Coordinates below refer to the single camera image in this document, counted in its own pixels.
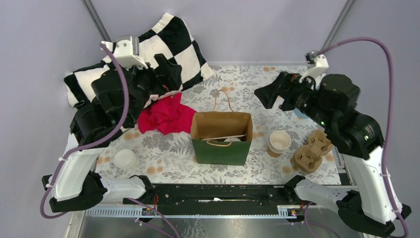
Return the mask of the white straw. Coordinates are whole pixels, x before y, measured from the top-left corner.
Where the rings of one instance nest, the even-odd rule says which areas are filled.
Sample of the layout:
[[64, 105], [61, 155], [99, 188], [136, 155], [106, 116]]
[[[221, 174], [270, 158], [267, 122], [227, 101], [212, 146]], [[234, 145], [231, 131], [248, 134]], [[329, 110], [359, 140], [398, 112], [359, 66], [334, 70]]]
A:
[[243, 137], [246, 137], [246, 134], [242, 134], [242, 135], [231, 135], [231, 136], [222, 136], [222, 137], [213, 137], [213, 138], [205, 138], [205, 139], [202, 139], [202, 140], [205, 140], [205, 141], [207, 141], [207, 140], [216, 140], [216, 141], [222, 140], [222, 141], [224, 141], [225, 139], [227, 139], [229, 137], [237, 137], [237, 138], [241, 139], [241, 141], [243, 141], [242, 138]]

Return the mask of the green paper bag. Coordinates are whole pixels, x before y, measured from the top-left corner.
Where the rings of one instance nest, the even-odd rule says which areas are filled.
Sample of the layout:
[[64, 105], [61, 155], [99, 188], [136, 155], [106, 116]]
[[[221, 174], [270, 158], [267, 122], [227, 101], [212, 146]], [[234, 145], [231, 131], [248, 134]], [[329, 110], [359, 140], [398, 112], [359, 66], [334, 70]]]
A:
[[[198, 112], [193, 116], [191, 139], [197, 162], [199, 164], [243, 166], [253, 139], [253, 121], [250, 113], [216, 110], [217, 98], [213, 110]], [[205, 138], [242, 135], [241, 142], [224, 142], [222, 140], [202, 140]]]

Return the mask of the brown paper coffee cup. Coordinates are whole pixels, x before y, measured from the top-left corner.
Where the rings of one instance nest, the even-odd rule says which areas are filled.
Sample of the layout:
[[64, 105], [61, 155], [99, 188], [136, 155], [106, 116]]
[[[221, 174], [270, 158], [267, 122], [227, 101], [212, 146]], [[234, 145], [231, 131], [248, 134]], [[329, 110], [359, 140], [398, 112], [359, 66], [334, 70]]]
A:
[[239, 139], [237, 137], [229, 137], [229, 138], [225, 139], [224, 142], [241, 142], [241, 139]]

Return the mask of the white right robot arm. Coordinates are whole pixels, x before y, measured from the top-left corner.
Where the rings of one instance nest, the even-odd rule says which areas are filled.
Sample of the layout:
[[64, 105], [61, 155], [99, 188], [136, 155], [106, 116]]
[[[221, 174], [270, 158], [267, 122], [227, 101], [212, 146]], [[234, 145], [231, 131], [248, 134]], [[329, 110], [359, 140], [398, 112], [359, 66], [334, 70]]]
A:
[[388, 174], [382, 171], [383, 135], [374, 118], [355, 109], [359, 93], [359, 87], [343, 74], [326, 75], [315, 88], [310, 77], [301, 79], [299, 74], [285, 71], [254, 91], [266, 109], [282, 97], [281, 110], [298, 109], [320, 125], [327, 139], [345, 155], [346, 168], [358, 187], [333, 189], [295, 176], [285, 185], [285, 200], [290, 204], [313, 202], [336, 212], [357, 232], [387, 238], [395, 231], [394, 220], [408, 217], [411, 208], [402, 203], [392, 208], [384, 183]]

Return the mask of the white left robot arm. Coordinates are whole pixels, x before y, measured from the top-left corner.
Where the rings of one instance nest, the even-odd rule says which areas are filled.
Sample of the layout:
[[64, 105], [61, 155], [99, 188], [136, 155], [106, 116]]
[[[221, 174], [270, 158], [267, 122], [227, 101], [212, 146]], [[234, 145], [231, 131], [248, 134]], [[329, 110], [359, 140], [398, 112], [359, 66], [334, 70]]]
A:
[[146, 176], [111, 179], [92, 171], [100, 153], [133, 128], [151, 96], [161, 96], [182, 87], [182, 67], [163, 54], [156, 54], [156, 69], [110, 66], [93, 82], [95, 97], [90, 103], [77, 104], [70, 125], [66, 151], [52, 175], [42, 178], [52, 217], [70, 211], [92, 208], [103, 201], [134, 198], [143, 204], [154, 196]]

